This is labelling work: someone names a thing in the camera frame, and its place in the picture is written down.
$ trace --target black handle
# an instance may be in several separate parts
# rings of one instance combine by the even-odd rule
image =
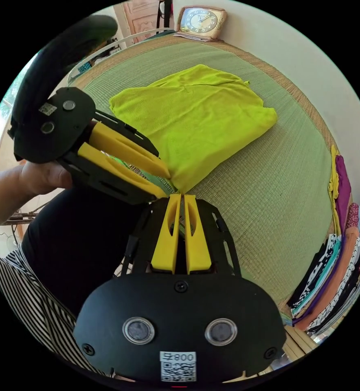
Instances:
[[[18,90],[9,136],[25,132],[30,115],[47,101],[67,73],[92,50],[113,37],[118,26],[110,16],[90,15],[50,41],[36,56]]]

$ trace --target alarm clock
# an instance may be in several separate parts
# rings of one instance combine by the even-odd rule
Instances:
[[[176,35],[202,41],[214,41],[222,30],[227,13],[223,8],[186,6],[180,10]]]

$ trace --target woven mat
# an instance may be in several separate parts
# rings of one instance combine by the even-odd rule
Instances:
[[[327,186],[335,143],[304,94],[271,65],[223,42],[166,36],[102,61],[72,86],[110,113],[108,99],[197,64],[250,80],[278,123],[220,164],[190,191],[218,207],[235,240],[244,277],[285,307],[321,242],[333,232]]]

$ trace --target striped shirt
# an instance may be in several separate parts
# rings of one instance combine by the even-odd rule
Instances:
[[[83,369],[116,376],[95,369],[86,360],[73,337],[75,317],[38,281],[21,246],[0,258],[0,290],[15,315],[48,350]]]

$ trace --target human hand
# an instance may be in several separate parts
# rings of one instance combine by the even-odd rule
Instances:
[[[48,194],[55,189],[72,187],[71,174],[60,164],[26,162],[20,174],[22,190],[30,196]]]

